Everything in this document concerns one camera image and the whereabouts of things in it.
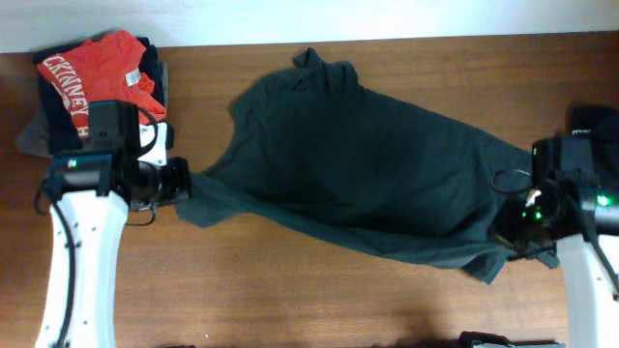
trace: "folded clothes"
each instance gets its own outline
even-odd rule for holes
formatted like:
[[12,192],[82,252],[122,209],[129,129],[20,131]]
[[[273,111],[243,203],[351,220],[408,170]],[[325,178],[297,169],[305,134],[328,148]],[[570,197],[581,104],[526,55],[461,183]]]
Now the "folded clothes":
[[[62,97],[80,137],[88,136],[88,104],[119,100],[148,111],[157,121],[165,108],[152,96],[155,82],[138,65],[146,48],[130,33],[120,30],[99,42],[54,54],[37,64],[39,73]],[[140,115],[140,123],[148,124]]]
[[[490,283],[510,252],[487,229],[506,197],[497,170],[530,154],[481,130],[375,93],[350,63],[313,49],[230,107],[223,157],[192,174],[180,218],[198,226],[253,213],[367,254],[462,268]],[[506,188],[521,188],[514,176]]]
[[[163,106],[167,108],[168,105],[168,72],[167,72],[167,63],[160,63],[161,76],[162,76],[162,94],[163,94]],[[45,111],[43,105],[40,104],[37,108],[37,112],[30,120],[26,128],[16,137],[15,146],[19,150],[19,152],[28,155],[40,156],[44,158],[51,158],[51,152],[49,151],[49,147],[54,144],[51,141],[49,130],[49,122],[47,121],[48,117],[45,115]]]
[[[150,44],[147,38],[138,38],[137,40],[146,47],[139,61],[139,71],[146,73],[148,78],[154,81],[155,85],[151,96],[155,101],[163,105],[165,100],[163,98],[162,72],[159,66],[157,49]],[[50,56],[71,51],[81,45],[83,43],[72,43],[38,51],[34,54],[33,63],[35,65],[41,64]],[[39,97],[49,124],[49,152],[53,155],[62,150],[79,148],[81,140],[77,135],[72,117],[63,104],[62,97],[42,75],[39,77]]]

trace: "wood grain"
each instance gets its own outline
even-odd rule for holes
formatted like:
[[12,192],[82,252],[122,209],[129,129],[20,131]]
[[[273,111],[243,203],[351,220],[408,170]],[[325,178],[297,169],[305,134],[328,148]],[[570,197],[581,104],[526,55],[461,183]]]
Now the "wood grain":
[[[162,49],[173,155],[206,168],[232,136],[229,103],[307,44]],[[619,107],[619,33],[312,44],[362,84],[527,148],[570,102]],[[0,346],[32,346],[43,317],[49,221],[32,210],[47,161],[16,152],[37,104],[26,54],[0,56]],[[198,229],[163,209],[126,228],[115,303],[119,347],[370,347],[462,331],[567,341],[561,272],[506,267],[491,286],[458,271],[379,259],[262,217]]]

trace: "dark green t-shirt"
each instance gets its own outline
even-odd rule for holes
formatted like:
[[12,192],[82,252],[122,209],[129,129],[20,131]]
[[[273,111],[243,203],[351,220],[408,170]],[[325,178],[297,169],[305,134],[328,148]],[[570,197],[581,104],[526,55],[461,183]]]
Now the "dark green t-shirt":
[[[419,106],[372,92],[350,63],[313,49],[230,108],[234,138],[192,174],[179,216],[211,226],[254,213],[367,254],[462,268],[490,283],[509,252],[487,234],[505,196],[495,171],[530,171],[528,152]],[[521,178],[507,186],[521,188]]]

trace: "green light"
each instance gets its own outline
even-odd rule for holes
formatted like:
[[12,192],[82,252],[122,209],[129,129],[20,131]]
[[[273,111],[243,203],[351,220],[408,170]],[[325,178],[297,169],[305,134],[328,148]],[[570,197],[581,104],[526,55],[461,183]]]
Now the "green light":
[[608,199],[608,197],[606,196],[598,196],[598,204],[600,204],[601,206],[605,207],[607,205],[610,204],[610,199]]

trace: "orange t-shirt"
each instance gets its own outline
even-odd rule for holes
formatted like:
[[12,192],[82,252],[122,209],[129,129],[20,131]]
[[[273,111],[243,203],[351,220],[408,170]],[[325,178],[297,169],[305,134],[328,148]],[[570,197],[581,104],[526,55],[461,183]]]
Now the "orange t-shirt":
[[[132,102],[157,121],[165,118],[165,108],[151,96],[155,82],[137,68],[145,50],[133,35],[120,30],[99,42],[88,40],[69,52],[54,54],[37,69],[62,97],[79,137],[86,137],[89,102]],[[139,122],[150,123],[141,113]]]

